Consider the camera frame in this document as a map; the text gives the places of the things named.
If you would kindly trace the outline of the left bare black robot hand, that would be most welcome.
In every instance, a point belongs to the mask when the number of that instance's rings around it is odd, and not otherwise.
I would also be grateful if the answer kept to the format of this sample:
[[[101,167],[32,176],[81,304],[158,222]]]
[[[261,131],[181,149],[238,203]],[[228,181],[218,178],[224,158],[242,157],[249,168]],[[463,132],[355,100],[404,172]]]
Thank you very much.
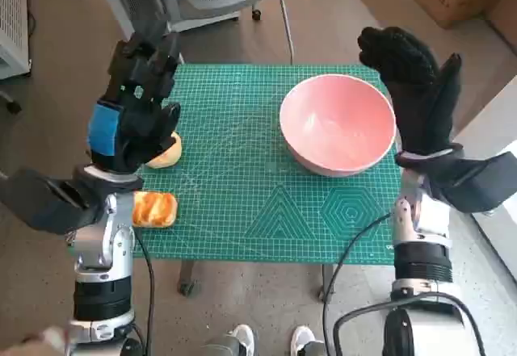
[[[146,38],[135,32],[116,45],[105,93],[88,125],[90,157],[97,168],[132,174],[175,143],[181,107],[166,106],[179,66],[179,34]]]

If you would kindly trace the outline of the right black gloved robot hand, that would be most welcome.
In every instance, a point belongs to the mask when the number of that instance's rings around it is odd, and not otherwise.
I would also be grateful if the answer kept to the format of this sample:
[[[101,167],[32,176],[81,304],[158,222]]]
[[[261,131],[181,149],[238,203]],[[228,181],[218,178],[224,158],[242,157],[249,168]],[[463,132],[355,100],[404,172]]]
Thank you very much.
[[[360,62],[388,89],[401,150],[429,156],[457,149],[450,134],[461,90],[460,54],[439,65],[426,44],[399,27],[366,27],[357,41]]]

